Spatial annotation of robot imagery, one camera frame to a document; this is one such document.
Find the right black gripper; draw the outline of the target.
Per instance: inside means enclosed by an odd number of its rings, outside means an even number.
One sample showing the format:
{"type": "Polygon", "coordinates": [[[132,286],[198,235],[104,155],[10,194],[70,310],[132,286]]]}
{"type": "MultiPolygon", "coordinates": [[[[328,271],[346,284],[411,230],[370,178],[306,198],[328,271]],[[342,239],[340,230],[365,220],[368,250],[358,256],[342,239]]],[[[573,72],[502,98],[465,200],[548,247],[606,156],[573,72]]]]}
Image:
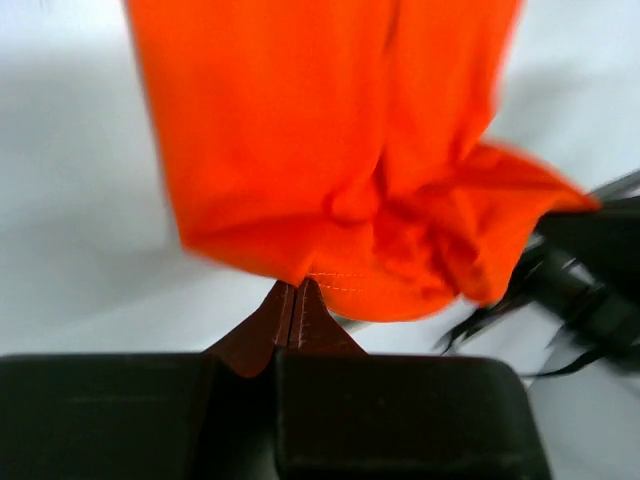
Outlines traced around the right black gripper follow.
{"type": "Polygon", "coordinates": [[[639,174],[595,190],[601,210],[547,214],[536,243],[520,257],[506,294],[476,309],[440,340],[445,354],[499,318],[537,304],[561,322],[560,332],[583,348],[556,369],[571,375],[606,360],[624,373],[639,371],[639,174]]]}

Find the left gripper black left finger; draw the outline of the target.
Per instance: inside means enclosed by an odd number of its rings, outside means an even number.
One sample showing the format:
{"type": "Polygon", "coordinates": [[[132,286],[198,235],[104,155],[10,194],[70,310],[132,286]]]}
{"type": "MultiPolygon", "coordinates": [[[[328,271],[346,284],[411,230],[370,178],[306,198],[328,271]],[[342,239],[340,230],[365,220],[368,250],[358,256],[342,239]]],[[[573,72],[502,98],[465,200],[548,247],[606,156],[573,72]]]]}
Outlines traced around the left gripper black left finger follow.
{"type": "Polygon", "coordinates": [[[273,359],[294,289],[277,283],[197,353],[1,360],[5,479],[274,479],[273,359]]]}

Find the orange t-shirt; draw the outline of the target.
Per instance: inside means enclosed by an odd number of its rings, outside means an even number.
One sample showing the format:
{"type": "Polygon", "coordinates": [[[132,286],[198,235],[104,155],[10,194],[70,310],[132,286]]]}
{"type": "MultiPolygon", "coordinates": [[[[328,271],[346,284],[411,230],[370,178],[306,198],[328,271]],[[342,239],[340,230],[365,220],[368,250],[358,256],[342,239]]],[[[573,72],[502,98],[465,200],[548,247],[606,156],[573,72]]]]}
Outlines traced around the orange t-shirt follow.
{"type": "Polygon", "coordinates": [[[597,201],[483,135],[516,1],[130,1],[180,239],[328,307],[498,301],[538,220],[597,201]]]}

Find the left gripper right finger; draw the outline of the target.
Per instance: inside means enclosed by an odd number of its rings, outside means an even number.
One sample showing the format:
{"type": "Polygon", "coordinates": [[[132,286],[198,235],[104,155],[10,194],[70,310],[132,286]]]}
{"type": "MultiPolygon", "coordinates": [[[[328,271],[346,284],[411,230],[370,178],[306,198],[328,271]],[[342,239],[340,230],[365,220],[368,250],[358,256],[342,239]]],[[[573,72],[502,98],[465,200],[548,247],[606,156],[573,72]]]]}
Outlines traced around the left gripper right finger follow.
{"type": "Polygon", "coordinates": [[[283,479],[548,479],[526,390],[505,363],[372,355],[296,291],[275,358],[275,462],[283,479]]]}

